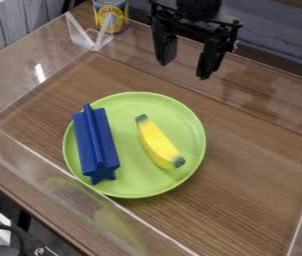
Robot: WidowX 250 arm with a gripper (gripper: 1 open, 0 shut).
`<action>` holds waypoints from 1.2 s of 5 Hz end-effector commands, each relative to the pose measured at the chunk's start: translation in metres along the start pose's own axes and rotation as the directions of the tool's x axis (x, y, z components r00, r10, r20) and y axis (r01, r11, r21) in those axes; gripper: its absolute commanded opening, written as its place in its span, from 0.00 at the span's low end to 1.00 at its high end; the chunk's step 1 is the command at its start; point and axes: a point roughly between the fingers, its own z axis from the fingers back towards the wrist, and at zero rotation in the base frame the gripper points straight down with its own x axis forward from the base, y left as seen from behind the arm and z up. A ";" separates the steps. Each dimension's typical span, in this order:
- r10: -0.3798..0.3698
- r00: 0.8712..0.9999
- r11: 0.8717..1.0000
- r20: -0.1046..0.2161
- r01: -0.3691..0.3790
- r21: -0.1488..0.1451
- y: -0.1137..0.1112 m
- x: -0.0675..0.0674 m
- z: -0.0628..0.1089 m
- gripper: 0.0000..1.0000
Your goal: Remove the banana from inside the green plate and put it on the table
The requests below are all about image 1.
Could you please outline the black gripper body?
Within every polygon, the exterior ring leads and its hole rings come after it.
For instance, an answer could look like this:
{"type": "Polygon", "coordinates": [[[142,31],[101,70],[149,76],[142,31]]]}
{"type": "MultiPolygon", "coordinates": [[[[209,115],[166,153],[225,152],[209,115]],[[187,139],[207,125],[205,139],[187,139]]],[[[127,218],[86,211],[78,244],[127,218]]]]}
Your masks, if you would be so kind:
{"type": "Polygon", "coordinates": [[[151,28],[159,44],[178,35],[203,42],[217,38],[225,51],[234,52],[243,24],[222,8],[223,0],[150,0],[151,28]]]}

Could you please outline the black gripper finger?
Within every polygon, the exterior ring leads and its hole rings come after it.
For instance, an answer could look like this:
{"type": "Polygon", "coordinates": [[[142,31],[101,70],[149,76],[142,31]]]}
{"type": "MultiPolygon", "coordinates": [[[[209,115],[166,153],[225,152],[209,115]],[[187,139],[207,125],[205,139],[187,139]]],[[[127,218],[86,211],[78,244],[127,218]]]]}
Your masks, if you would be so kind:
{"type": "Polygon", "coordinates": [[[201,80],[210,78],[211,74],[219,69],[222,59],[225,57],[225,45],[221,39],[209,38],[205,41],[203,52],[199,56],[197,66],[197,77],[201,80]]]}
{"type": "Polygon", "coordinates": [[[157,60],[166,66],[177,57],[178,37],[169,22],[154,19],[151,27],[157,60]]]}

